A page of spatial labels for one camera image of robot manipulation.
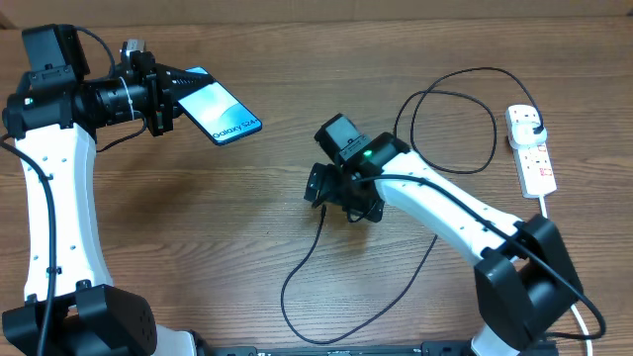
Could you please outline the blue-screen Samsung smartphone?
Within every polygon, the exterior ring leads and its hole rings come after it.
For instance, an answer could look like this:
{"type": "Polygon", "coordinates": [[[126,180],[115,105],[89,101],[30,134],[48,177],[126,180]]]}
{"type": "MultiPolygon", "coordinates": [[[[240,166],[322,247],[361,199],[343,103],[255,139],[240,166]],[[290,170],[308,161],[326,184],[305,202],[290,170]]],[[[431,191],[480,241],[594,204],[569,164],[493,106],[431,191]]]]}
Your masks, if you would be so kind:
{"type": "MultiPolygon", "coordinates": [[[[186,71],[210,74],[200,66],[186,71]]],[[[215,145],[234,142],[263,127],[261,121],[217,79],[180,99],[178,106],[215,145]]]]}

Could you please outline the white power strip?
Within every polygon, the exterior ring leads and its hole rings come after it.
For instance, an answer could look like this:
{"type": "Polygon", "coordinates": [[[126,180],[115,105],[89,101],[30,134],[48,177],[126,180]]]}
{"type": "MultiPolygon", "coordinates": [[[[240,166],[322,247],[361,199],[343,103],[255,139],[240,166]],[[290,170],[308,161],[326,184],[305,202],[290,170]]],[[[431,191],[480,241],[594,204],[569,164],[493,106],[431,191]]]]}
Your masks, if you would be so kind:
{"type": "MultiPolygon", "coordinates": [[[[540,126],[540,116],[536,109],[528,105],[509,106],[505,113],[507,137],[511,122],[540,126]]],[[[546,141],[526,149],[513,149],[513,157],[522,195],[528,199],[545,197],[557,190],[553,167],[546,141]]]]}

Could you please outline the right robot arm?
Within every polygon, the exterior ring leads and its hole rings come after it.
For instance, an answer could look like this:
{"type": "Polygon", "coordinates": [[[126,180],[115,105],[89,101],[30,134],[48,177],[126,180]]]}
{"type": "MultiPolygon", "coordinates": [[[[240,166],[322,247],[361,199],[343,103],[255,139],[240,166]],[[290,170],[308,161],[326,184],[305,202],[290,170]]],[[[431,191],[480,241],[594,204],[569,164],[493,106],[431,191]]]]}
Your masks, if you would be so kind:
{"type": "Polygon", "coordinates": [[[533,349],[578,300],[583,287],[553,222],[524,222],[475,199],[433,171],[391,133],[360,133],[338,114],[316,132],[330,158],[315,164],[305,198],[338,205],[350,222],[377,223],[395,207],[444,239],[474,269],[484,328],[470,341],[475,355],[533,349]]]}

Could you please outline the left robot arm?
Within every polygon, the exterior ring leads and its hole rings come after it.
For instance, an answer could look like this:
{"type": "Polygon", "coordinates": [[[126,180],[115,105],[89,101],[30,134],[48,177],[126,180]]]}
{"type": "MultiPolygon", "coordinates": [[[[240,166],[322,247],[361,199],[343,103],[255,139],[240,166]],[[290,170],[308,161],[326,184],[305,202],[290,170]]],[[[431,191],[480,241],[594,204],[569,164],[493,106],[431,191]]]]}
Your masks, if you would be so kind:
{"type": "Polygon", "coordinates": [[[92,78],[82,34],[57,24],[22,33],[31,68],[3,109],[1,144],[23,165],[31,256],[25,302],[3,313],[4,335],[27,355],[209,355],[199,333],[159,325],[145,298],[114,285],[93,174],[98,129],[140,121],[162,135],[184,113],[182,100],[215,79],[158,63],[140,41],[92,78]]]}

